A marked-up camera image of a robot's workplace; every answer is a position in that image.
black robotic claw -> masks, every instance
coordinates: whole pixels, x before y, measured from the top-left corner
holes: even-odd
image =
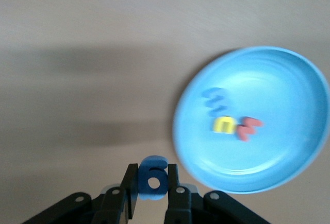
[[[23,224],[127,224],[139,194],[138,164],[129,164],[120,185],[95,199],[74,193]],[[168,209],[164,224],[269,224],[221,191],[201,197],[194,185],[180,184],[176,164],[168,165]]]

red foam number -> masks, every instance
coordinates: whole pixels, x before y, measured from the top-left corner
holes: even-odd
[[[253,126],[263,126],[263,123],[255,118],[245,117],[243,119],[243,125],[239,125],[237,127],[237,134],[239,139],[247,142],[249,140],[248,134],[253,135],[256,133],[256,130]]]

blue plate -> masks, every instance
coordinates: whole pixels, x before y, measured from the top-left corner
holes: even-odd
[[[174,143],[200,182],[256,193],[301,173],[326,142],[329,92],[303,56],[278,47],[236,50],[190,82],[174,117]]]

beige table surface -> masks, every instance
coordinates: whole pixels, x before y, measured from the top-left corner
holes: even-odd
[[[225,51],[275,45],[330,79],[329,0],[0,0],[0,223],[96,197],[171,138],[183,87]],[[271,223],[330,223],[330,145],[274,190],[232,195]],[[179,166],[181,182],[200,185]],[[162,223],[139,200],[129,223]]]

yellow foam letter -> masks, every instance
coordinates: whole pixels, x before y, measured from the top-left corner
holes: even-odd
[[[232,117],[218,117],[213,126],[214,132],[234,134],[236,129],[236,120]]]

